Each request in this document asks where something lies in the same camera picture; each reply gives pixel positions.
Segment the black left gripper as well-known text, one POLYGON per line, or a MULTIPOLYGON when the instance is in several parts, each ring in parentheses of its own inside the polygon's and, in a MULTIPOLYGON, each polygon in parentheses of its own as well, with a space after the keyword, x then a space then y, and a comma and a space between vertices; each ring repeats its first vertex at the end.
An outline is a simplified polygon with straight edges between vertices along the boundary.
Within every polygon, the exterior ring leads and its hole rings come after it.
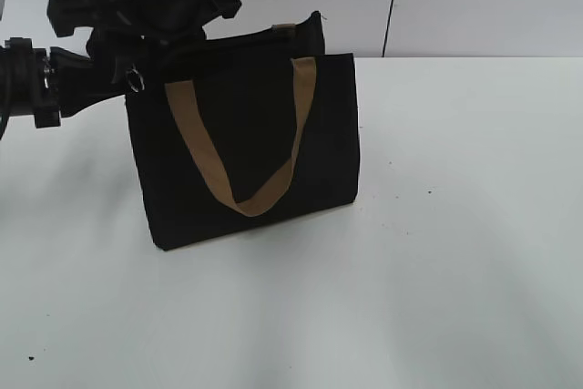
POLYGON ((91 67, 90 58, 60 47, 34 48, 29 38, 6 40, 3 119, 31 116, 36 128, 54 128, 62 118, 113 98, 86 95, 91 67))

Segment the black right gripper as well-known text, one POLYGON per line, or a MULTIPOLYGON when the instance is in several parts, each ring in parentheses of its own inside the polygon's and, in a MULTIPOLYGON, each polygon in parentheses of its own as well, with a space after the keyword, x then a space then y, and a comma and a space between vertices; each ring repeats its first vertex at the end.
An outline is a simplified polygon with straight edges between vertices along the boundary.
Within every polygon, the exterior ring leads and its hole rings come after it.
POLYGON ((125 72, 132 64, 145 87, 187 77, 209 42, 200 29, 239 9, 240 0, 48 0, 46 15, 58 37, 95 28, 86 43, 86 95, 116 97, 130 91, 125 72))

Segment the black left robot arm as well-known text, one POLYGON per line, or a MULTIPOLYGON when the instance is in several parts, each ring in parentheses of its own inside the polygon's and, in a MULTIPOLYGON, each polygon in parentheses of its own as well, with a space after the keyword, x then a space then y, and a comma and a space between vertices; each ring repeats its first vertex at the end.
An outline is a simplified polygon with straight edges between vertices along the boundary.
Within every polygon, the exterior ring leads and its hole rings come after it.
POLYGON ((1 47, 1 115, 31 116, 36 128, 58 127, 62 118, 129 92, 125 78, 111 82, 86 56, 35 48, 23 37, 1 47))

